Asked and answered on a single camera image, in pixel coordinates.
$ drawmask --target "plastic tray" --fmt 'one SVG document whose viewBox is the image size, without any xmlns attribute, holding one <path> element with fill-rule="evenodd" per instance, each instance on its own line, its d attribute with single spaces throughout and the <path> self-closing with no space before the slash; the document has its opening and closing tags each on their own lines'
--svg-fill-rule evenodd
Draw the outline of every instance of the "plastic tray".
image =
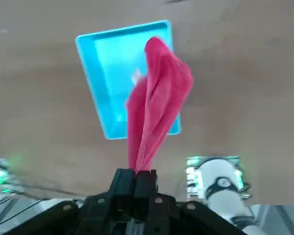
<svg viewBox="0 0 294 235">
<path fill-rule="evenodd" d="M 75 40 L 104 136 L 109 140 L 127 137 L 125 103 L 134 88 L 132 75 L 136 69 L 147 74 L 144 47 L 153 36 L 173 50 L 169 21 L 83 34 Z M 178 115 L 169 135 L 180 131 Z"/>
</svg>

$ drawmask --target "red towel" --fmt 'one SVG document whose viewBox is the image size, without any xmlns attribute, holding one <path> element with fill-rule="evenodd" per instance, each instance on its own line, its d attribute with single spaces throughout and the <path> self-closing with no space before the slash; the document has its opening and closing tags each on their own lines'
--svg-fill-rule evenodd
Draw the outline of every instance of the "red towel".
<svg viewBox="0 0 294 235">
<path fill-rule="evenodd" d="M 145 54 L 148 74 L 127 102 L 128 163 L 136 172 L 150 170 L 193 85 L 190 68 L 160 39 L 149 39 Z"/>
</svg>

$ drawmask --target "table surface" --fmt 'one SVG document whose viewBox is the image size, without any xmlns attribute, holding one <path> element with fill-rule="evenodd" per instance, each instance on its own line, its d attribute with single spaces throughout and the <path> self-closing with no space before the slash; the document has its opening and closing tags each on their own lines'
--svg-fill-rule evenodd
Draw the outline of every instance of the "table surface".
<svg viewBox="0 0 294 235">
<path fill-rule="evenodd" d="M 28 184 L 107 190 L 126 140 L 104 139 L 74 39 L 162 19 L 195 84 L 160 190 L 185 198 L 189 156 L 240 155 L 255 203 L 294 204 L 294 0 L 1 0 L 0 157 Z"/>
</svg>

